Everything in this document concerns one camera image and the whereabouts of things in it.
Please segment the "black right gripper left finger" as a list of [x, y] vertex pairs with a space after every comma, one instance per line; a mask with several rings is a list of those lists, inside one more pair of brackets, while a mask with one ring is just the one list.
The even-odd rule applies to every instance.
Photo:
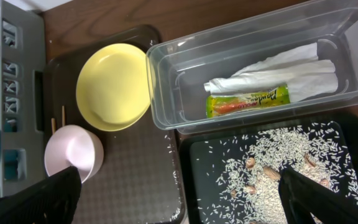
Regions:
[[0, 223], [71, 224], [80, 193], [80, 174], [70, 166], [14, 195], [0, 198]]

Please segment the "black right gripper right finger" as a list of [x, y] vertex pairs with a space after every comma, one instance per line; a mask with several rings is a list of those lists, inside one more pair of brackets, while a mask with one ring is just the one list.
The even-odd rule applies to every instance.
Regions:
[[323, 223], [358, 223], [357, 205], [292, 168], [282, 170], [278, 192], [290, 224], [315, 224], [314, 217]]

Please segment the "rice and nuts waste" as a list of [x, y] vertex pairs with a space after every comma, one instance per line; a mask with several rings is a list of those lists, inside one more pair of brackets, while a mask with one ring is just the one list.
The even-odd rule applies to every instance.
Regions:
[[333, 121], [196, 142], [190, 147], [203, 223], [285, 223], [278, 193], [286, 168], [358, 205], [358, 180]]

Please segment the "pink bowl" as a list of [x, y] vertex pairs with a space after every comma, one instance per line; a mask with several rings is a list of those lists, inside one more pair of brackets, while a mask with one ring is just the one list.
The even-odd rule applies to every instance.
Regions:
[[82, 183], [100, 170], [103, 159], [104, 148], [99, 137], [73, 124], [58, 129], [52, 135], [44, 154], [45, 170], [49, 176], [74, 166]]

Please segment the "white napkin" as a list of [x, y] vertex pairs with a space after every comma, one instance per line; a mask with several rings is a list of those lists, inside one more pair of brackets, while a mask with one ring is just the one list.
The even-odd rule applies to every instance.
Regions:
[[292, 103], [312, 96], [334, 93], [339, 81], [331, 60], [320, 60], [318, 44], [302, 45], [248, 65], [229, 78], [204, 84], [211, 95], [231, 95], [287, 85]]

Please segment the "green snack wrapper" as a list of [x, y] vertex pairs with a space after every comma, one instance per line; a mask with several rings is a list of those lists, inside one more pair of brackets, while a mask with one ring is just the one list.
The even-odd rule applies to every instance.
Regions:
[[290, 103], [287, 85], [278, 86], [267, 91], [242, 93], [231, 96], [209, 96], [206, 100], [208, 118], [241, 111], [261, 110]]

